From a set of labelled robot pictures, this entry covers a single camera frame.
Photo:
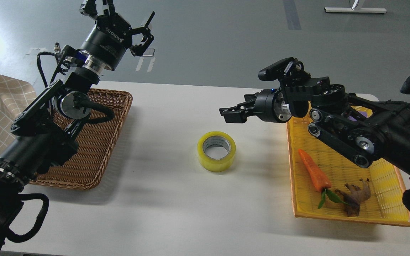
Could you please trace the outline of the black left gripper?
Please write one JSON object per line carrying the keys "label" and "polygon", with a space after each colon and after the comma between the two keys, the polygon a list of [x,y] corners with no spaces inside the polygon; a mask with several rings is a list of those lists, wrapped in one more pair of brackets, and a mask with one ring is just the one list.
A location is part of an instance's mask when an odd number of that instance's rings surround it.
{"label": "black left gripper", "polygon": [[[84,0],[81,3],[80,14],[96,23],[80,51],[98,58],[107,65],[107,70],[114,71],[128,48],[133,56],[138,57],[149,48],[154,40],[149,25],[155,12],[152,11],[141,27],[132,29],[130,23],[116,13],[113,0],[102,0],[102,11],[104,13],[99,15],[95,0]],[[132,36],[138,34],[142,35],[140,44],[132,45]]]}

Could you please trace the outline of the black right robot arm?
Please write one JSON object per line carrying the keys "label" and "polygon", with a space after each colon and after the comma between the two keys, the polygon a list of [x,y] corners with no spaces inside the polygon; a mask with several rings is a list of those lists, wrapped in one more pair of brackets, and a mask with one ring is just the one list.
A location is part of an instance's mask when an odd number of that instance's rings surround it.
{"label": "black right robot arm", "polygon": [[[262,69],[262,81],[278,80],[278,89],[246,94],[244,102],[219,112],[227,123],[250,116],[270,123],[309,115],[309,133],[359,167],[385,159],[410,176],[410,103],[370,101],[347,93],[328,77],[312,78],[301,61],[288,57]],[[410,212],[410,189],[402,195]]]}

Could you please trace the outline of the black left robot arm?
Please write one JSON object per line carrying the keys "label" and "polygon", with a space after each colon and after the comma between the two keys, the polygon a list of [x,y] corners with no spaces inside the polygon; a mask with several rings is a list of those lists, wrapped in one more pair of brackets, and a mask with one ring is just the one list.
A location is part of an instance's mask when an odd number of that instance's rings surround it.
{"label": "black left robot arm", "polygon": [[112,0],[85,0],[80,13],[95,25],[79,49],[55,44],[53,52],[40,52],[38,70],[44,91],[10,126],[15,140],[0,154],[0,251],[8,239],[30,240],[40,230],[49,208],[42,193],[22,193],[37,174],[61,166],[78,152],[76,141],[86,124],[111,121],[115,113],[88,97],[103,70],[114,71],[125,52],[143,56],[154,36],[151,13],[142,26],[133,28],[115,11]]}

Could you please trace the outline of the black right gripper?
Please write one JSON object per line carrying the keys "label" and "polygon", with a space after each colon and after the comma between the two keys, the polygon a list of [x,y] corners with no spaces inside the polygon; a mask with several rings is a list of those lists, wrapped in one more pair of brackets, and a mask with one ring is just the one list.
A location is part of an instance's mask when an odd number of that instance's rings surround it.
{"label": "black right gripper", "polygon": [[220,115],[226,123],[243,124],[251,116],[269,123],[289,121],[289,105],[277,89],[264,89],[255,94],[245,94],[244,99],[245,102],[236,106],[219,108]]}

